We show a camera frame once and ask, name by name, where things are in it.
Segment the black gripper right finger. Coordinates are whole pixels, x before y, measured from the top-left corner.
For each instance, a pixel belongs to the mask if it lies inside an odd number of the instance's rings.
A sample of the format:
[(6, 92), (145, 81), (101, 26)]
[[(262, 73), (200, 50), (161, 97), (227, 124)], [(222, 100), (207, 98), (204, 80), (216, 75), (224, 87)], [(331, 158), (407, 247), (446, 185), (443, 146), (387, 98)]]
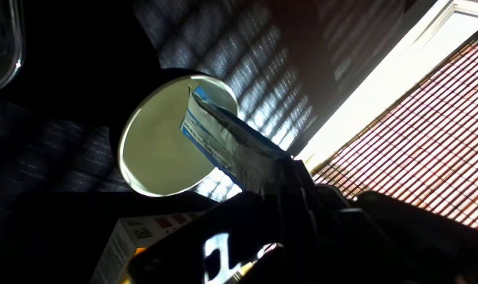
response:
[(298, 195), (297, 212), (303, 217), (312, 217), (317, 222), (331, 217), (331, 207), (325, 196), (325, 188), (314, 184), (301, 162), (293, 163)]

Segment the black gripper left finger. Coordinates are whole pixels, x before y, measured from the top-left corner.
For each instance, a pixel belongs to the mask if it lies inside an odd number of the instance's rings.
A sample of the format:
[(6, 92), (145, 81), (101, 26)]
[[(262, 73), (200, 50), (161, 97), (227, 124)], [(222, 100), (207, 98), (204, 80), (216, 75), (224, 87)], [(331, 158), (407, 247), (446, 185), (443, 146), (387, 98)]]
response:
[(263, 198), (276, 201), (282, 211), (295, 211), (301, 206), (297, 163), (290, 157), (273, 162), (263, 187)]

